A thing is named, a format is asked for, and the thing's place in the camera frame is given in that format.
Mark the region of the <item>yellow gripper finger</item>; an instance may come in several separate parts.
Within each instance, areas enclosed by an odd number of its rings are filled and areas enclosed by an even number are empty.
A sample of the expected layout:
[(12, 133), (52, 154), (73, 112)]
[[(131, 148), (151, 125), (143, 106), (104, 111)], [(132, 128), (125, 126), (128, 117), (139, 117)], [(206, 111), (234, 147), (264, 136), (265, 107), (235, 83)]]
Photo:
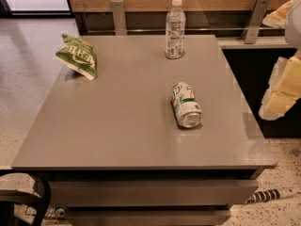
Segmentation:
[(291, 15), (292, 4), (293, 0), (284, 3), (276, 10), (267, 14), (263, 18), (262, 23), (268, 27), (285, 29), (288, 23), (288, 18)]
[(269, 88), (259, 109), (263, 120), (275, 121), (283, 117), (301, 98), (301, 59), (280, 57), (272, 70)]

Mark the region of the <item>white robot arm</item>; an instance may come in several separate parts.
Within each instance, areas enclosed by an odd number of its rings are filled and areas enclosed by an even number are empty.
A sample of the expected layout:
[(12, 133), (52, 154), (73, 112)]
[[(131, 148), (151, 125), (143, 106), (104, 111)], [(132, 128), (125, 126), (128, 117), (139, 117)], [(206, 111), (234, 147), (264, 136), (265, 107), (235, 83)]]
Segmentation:
[(285, 41), (297, 52), (290, 58), (280, 56), (269, 78), (259, 109), (263, 120), (283, 117), (301, 98), (301, 0), (291, 0), (266, 15), (264, 25), (285, 29)]

